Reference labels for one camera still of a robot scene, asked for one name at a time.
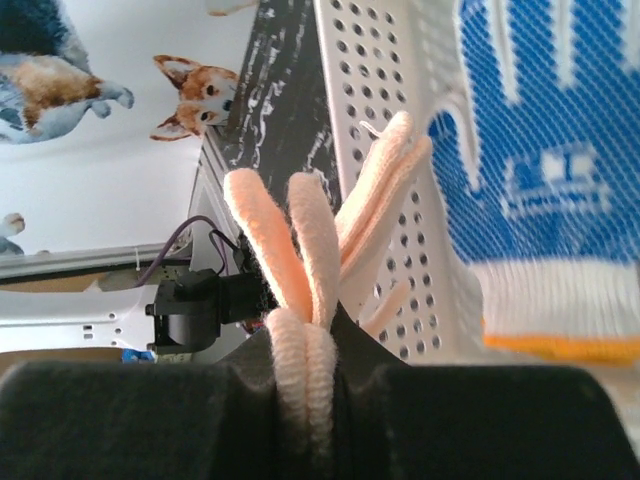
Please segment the black marbled panel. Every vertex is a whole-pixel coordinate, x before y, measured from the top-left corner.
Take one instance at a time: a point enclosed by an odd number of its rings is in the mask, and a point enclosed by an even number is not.
[[[263,0],[219,145],[230,169],[257,169],[284,204],[289,177],[318,173],[340,189],[312,0]]]

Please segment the white bracket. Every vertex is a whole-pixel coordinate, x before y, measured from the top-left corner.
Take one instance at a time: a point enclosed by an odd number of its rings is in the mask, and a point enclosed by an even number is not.
[[[148,350],[157,286],[117,292],[0,292],[0,353],[67,348]]]

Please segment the white knit cuff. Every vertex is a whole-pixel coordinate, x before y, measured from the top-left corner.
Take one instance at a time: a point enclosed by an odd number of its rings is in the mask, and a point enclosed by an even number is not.
[[[484,333],[579,340],[640,336],[635,266],[598,261],[475,264],[483,293]]]

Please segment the corgi picture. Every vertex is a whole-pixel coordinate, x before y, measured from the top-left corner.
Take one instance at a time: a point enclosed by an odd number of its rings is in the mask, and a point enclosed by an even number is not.
[[[111,100],[130,109],[134,96],[93,75],[62,0],[0,0],[0,142],[62,137]]]
[[[205,0],[205,2],[207,13],[213,17],[226,17],[260,3],[258,0]]]
[[[201,136],[208,125],[227,121],[238,84],[236,73],[170,55],[156,55],[153,61],[178,90],[179,99],[175,113],[151,132],[153,140]]]
[[[8,237],[22,233],[25,229],[25,221],[19,213],[10,213],[0,223],[0,257],[24,255],[22,248],[13,243]]]

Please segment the orange cuff trim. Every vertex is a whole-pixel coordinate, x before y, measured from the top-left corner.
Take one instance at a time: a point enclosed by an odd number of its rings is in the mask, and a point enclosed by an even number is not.
[[[484,335],[484,343],[548,360],[577,361],[598,365],[631,366],[640,359],[640,337],[583,340],[551,335],[503,337]]]

